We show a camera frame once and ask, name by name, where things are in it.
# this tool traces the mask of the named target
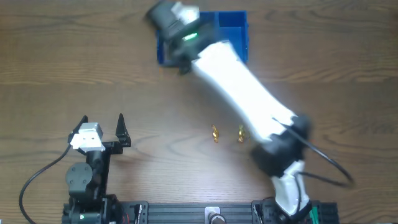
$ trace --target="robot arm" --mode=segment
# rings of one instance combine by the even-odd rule
[[[237,56],[231,43],[219,40],[212,27],[201,24],[199,9],[161,1],[147,14],[169,45],[171,58],[219,91],[249,126],[260,146],[256,163],[275,187],[281,221],[294,222],[310,210],[301,175],[303,144],[287,128],[307,138],[309,122],[278,102]]]

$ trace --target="blue tray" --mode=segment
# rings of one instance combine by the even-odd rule
[[[246,11],[216,11],[201,12],[200,20],[213,22],[214,27],[221,33],[222,38],[229,39],[236,53],[243,62],[248,60],[248,21]],[[156,32],[157,61],[160,65],[174,66],[171,60],[166,58],[164,40]]]

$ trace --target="green led indicator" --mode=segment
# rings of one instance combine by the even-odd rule
[[[192,38],[195,38],[197,35],[198,35],[198,33],[193,33],[193,34],[190,34],[190,35],[186,35],[182,40],[183,41],[187,41],[187,40],[190,40]]]

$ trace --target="blue bin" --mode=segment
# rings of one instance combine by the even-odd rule
[[[229,39],[241,60],[247,62],[249,37],[246,11],[200,12],[200,20],[213,22],[215,29],[220,31],[222,38]],[[156,32],[156,38],[158,63],[165,66],[175,66],[171,60],[165,58],[165,44],[159,35],[159,31]]]

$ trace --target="wooden tabletop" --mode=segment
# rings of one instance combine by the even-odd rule
[[[247,10],[248,67],[313,121],[312,141],[345,166],[353,190],[305,179],[338,202],[342,223],[398,222],[398,1],[186,1]],[[86,114],[114,138],[123,113],[133,146],[111,158],[108,193],[149,202],[250,202],[273,196],[238,144],[239,117],[204,81],[156,61],[142,20],[155,0],[0,1],[0,219],[27,223],[18,196],[56,159]],[[213,142],[211,125],[220,132]],[[38,223],[59,223],[76,151],[24,197]],[[313,152],[306,170],[341,178]]]

